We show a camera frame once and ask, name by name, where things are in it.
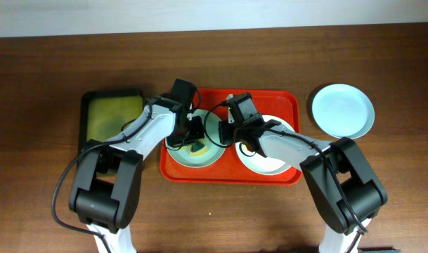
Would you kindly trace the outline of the mint green plate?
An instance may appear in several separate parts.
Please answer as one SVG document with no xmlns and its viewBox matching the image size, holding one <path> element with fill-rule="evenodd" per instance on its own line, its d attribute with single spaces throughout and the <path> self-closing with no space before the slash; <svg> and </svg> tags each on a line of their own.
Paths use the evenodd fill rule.
<svg viewBox="0 0 428 253">
<path fill-rule="evenodd" d="M 207 133 L 215 142 L 219 143 L 218 123 L 221 119 L 213 112 L 207 118 Z M 190 168 L 201 168 L 213 164 L 217 161 L 224 152 L 224 148 L 214 145 L 207 137 L 199 140 L 202 141 L 208 148 L 208 151 L 201 156 L 191 156 L 189 150 L 191 145 L 184 146 L 179 150 L 169 150 L 170 156 L 179 164 Z"/>
</svg>

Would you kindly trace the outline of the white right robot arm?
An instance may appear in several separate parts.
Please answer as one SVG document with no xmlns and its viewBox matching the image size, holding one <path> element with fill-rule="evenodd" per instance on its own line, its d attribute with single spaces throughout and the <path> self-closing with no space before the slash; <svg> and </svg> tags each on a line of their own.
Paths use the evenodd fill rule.
<svg viewBox="0 0 428 253">
<path fill-rule="evenodd" d="M 350 138 L 320 141 L 281 122 L 219 122 L 222 144 L 251 145 L 264 157 L 284 161 L 304 175 L 318 213 L 326 224 L 319 252 L 357 252 L 367 225 L 387 203 L 387 191 Z"/>
</svg>

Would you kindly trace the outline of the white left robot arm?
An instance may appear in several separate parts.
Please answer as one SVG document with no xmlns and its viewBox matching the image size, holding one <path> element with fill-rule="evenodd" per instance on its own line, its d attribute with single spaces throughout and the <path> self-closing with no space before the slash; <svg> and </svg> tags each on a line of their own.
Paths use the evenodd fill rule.
<svg viewBox="0 0 428 253">
<path fill-rule="evenodd" d="M 71 162 L 77 167 L 69 208 L 86 224 L 99 252 L 135 252 L 129 224 L 136 212 L 143 161 L 163 139 L 178 133 L 189 142 L 193 97 L 155 96 L 143 112 L 105 142 L 88 141 Z"/>
</svg>

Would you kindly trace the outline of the yellow green scrub sponge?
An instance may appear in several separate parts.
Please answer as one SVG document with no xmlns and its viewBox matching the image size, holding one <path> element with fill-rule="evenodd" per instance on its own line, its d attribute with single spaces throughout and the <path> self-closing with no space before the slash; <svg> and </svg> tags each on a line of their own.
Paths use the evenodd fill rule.
<svg viewBox="0 0 428 253">
<path fill-rule="evenodd" d="M 191 156 L 201 156 L 208 151 L 207 146 L 202 141 L 194 142 L 189 150 Z"/>
</svg>

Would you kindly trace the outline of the light blue plate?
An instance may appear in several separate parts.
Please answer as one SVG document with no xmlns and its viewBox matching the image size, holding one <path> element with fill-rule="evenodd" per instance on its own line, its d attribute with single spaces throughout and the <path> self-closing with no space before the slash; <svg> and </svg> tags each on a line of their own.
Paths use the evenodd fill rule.
<svg viewBox="0 0 428 253">
<path fill-rule="evenodd" d="M 335 138 L 360 138 L 375 123 L 371 100 L 348 84 L 330 84 L 316 92 L 311 114 L 318 127 Z"/>
</svg>

